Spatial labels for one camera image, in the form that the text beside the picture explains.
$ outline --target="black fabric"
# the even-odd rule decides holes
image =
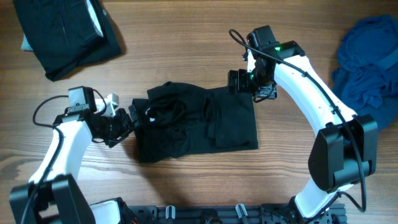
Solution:
[[[98,0],[90,1],[103,37],[96,33],[84,0],[14,0],[26,39],[49,80],[121,54]]]
[[[258,148],[250,94],[172,82],[147,94],[148,100],[132,101],[141,122],[135,131],[140,162]]]

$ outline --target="black pants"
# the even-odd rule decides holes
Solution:
[[[258,148],[251,94],[172,82],[147,93],[148,100],[132,102],[141,122],[140,162]]]
[[[103,37],[95,31],[85,0],[14,0],[26,39],[49,80],[57,81],[77,66],[121,53],[98,0],[91,4]]]

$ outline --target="blue cloth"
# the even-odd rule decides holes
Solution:
[[[337,51],[341,68],[332,91],[357,114],[370,114],[379,131],[398,115],[398,21],[377,16],[359,21]]]

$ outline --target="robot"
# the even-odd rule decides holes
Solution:
[[[140,122],[134,106],[129,114],[117,109],[118,97],[105,99],[94,89],[80,86],[68,95],[44,101],[34,113],[34,123],[53,129],[53,140],[39,169],[26,185],[14,187],[9,200],[17,223],[346,223],[343,204],[347,196],[366,211],[365,178],[376,171],[377,124],[370,116],[357,116],[315,73],[305,52],[294,41],[279,43],[269,26],[254,29],[244,38],[231,37],[246,52],[247,69],[228,73],[227,94],[252,93],[253,101],[277,98],[277,85],[296,102],[316,135],[308,158],[311,179],[288,203],[230,207],[127,206],[121,198],[89,205],[76,184],[81,161],[93,139],[113,147],[127,138]],[[94,98],[94,92],[101,97]],[[35,122],[39,108],[49,100],[69,97],[70,106],[52,125]],[[359,205],[345,191],[361,185]],[[49,205],[58,214],[42,217]]]

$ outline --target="black shorts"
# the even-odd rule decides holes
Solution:
[[[90,0],[100,32],[86,0],[14,0],[26,39],[45,70],[57,81],[75,67],[121,54],[111,24],[98,0]]]

